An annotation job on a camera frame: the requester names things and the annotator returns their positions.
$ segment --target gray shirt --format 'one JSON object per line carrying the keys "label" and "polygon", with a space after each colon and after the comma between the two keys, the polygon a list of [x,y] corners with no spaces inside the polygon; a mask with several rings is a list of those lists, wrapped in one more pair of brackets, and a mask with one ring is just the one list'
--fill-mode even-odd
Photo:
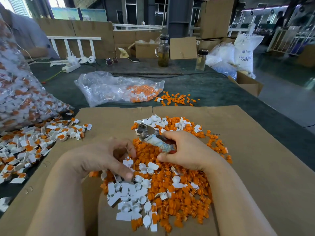
{"label": "gray shirt", "polygon": [[59,59],[49,39],[33,19],[11,12],[12,32],[17,44],[25,50],[35,47],[46,47],[48,58]]}

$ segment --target glass teapot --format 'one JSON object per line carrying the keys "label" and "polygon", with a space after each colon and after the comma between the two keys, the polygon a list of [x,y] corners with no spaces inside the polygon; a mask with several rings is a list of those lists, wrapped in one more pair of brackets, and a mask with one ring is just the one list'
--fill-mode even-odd
{"label": "glass teapot", "polygon": [[158,48],[155,49],[155,54],[158,57],[158,65],[160,67],[167,67],[169,57],[168,34],[161,34],[160,40]]}

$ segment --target smartphone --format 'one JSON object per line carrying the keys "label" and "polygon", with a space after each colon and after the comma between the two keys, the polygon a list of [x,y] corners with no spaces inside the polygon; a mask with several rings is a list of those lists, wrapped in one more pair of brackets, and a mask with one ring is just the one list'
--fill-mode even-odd
{"label": "smartphone", "polygon": [[140,60],[137,59],[136,57],[128,57],[128,59],[132,62],[140,62]]}

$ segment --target work table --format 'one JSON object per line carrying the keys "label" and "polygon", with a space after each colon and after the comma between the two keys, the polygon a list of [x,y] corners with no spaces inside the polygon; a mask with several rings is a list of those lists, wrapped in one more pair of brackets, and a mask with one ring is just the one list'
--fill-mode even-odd
{"label": "work table", "polygon": [[[104,60],[97,60],[97,63],[93,66],[82,65],[77,70],[68,74],[61,73],[46,84],[43,84],[43,86],[56,98],[73,106],[77,113],[79,109],[89,107],[84,95],[73,82],[82,73],[98,70],[109,71],[122,76],[130,74],[149,75],[150,77],[154,77],[153,79],[150,78],[152,81],[164,80],[164,91],[168,91],[170,95],[177,93],[191,94],[191,98],[200,99],[200,101],[194,104],[197,107],[238,105],[294,155],[312,170],[315,170],[315,135],[260,101],[235,83],[232,83],[222,74],[218,74],[210,67],[207,66],[205,72],[196,74],[194,71],[195,59],[170,60],[170,67],[167,68],[158,67],[156,59],[141,60],[139,63],[132,63],[127,59],[118,59],[118,64],[113,64],[112,66],[107,66]],[[31,70],[39,81],[48,79],[59,72],[60,69],[60,66],[49,67],[48,64],[43,63],[31,65]],[[172,75],[180,74],[184,75],[169,78]],[[136,108],[148,106],[161,106],[161,103],[155,101],[105,103],[98,107]],[[30,176],[35,170],[35,168],[30,169],[28,175]],[[15,197],[22,187],[23,184],[2,185],[0,186],[0,198],[7,196]]]}

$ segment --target concrete floor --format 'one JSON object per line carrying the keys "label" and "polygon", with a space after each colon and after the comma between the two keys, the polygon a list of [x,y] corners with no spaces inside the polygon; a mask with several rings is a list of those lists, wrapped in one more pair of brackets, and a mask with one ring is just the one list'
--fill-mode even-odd
{"label": "concrete floor", "polygon": [[[264,87],[259,99],[301,126],[315,123],[315,69],[296,65],[295,58],[283,59],[254,51],[254,73]],[[315,134],[315,126],[306,128]]]}

